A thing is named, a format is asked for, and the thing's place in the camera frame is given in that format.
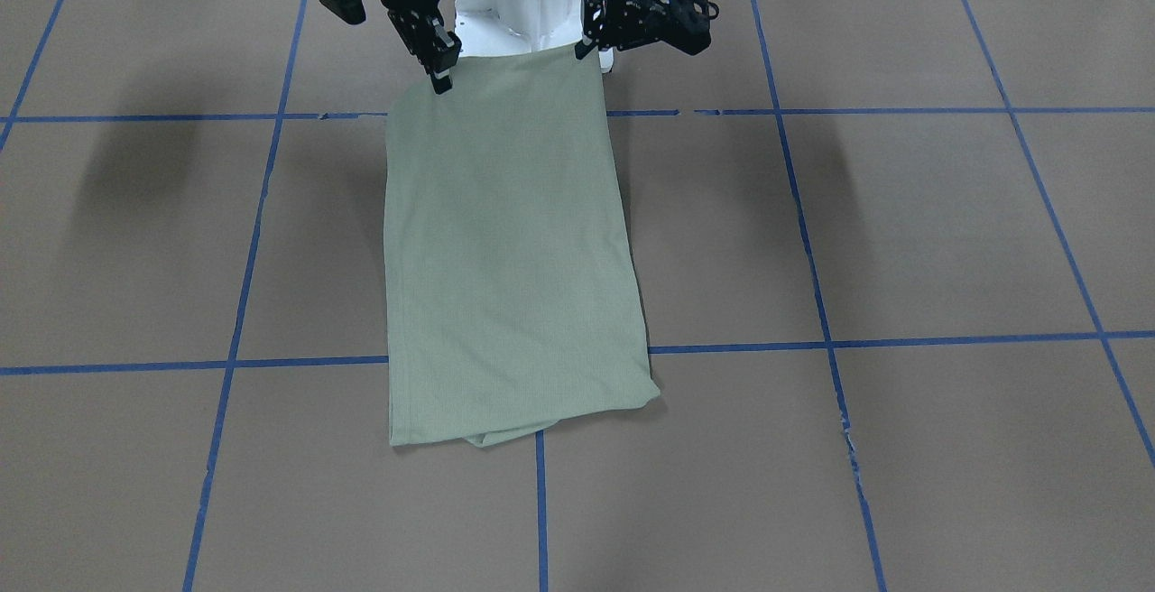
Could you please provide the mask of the olive green long-sleeve shirt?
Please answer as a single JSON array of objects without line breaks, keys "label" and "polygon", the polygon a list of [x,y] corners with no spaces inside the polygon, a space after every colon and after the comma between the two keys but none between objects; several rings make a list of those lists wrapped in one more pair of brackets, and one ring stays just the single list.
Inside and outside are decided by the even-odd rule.
[{"label": "olive green long-sleeve shirt", "polygon": [[386,126],[392,447],[486,448],[660,396],[604,107],[572,48],[465,57]]}]

